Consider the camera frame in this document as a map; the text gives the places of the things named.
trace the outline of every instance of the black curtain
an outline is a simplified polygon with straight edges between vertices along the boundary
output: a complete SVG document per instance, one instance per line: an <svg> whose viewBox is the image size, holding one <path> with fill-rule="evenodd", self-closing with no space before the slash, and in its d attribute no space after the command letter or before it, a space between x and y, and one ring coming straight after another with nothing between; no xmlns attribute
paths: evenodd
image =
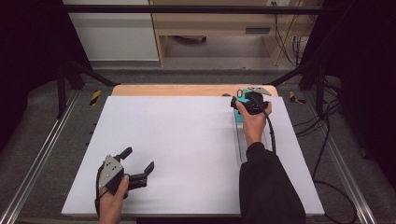
<svg viewBox="0 0 396 224"><path fill-rule="evenodd" d="M340 4L327 0L326 5ZM306 63L335 17L318 17L305 49ZM361 147L396 189L396 2L357 0L336 31L326 76L342 81L340 100Z"/></svg>
<svg viewBox="0 0 396 224"><path fill-rule="evenodd" d="M0 152L21 119L31 89L55 80L62 62L91 68L68 13L41 7L62 3L1 0Z"/></svg>

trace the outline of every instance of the white cabinet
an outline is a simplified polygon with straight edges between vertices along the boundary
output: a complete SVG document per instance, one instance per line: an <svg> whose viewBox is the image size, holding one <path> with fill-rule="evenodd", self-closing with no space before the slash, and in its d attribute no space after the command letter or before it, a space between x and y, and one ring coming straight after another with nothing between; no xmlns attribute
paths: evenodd
<svg viewBox="0 0 396 224"><path fill-rule="evenodd" d="M148 5L147 0L64 0L65 5ZM90 61L158 61L151 15L69 13Z"/></svg>

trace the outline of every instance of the white tabletop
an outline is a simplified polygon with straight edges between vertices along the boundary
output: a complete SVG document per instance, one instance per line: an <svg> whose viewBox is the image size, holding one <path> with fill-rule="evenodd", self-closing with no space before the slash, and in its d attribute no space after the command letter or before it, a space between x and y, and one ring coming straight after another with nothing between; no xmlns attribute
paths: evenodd
<svg viewBox="0 0 396 224"><path fill-rule="evenodd" d="M324 211L280 97L270 116L276 152L308 215ZM239 168L230 97L110 96L78 170L62 214L96 216L95 178L107 154L134 152L125 173L155 169L148 186L130 191L123 214L135 217L239 216ZM266 141L271 142L268 130Z"/></svg>

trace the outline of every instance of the black horizontal bar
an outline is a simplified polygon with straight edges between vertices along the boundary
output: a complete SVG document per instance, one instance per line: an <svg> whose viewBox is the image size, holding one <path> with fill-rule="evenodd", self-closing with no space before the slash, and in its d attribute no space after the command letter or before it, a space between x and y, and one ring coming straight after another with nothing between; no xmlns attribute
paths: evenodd
<svg viewBox="0 0 396 224"><path fill-rule="evenodd" d="M238 6L131 6L131 5L44 5L71 13L209 13L320 15L341 12L329 7L238 7Z"/></svg>

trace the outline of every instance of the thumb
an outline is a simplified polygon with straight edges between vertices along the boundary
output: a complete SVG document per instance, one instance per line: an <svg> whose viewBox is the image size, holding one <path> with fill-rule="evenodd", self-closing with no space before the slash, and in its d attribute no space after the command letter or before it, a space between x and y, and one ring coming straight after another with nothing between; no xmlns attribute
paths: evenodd
<svg viewBox="0 0 396 224"><path fill-rule="evenodd" d="M241 102L239 102L239 101L236 101L235 104L236 104L236 107L239 110L239 113L241 113L242 117L246 117L248 115L248 111L245 108L245 106L242 105Z"/></svg>
<svg viewBox="0 0 396 224"><path fill-rule="evenodd" d="M114 195L115 198L118 200L123 200L124 195L128 191L129 187L129 176L125 175L124 178L121 180L119 188L117 189L116 194Z"/></svg>

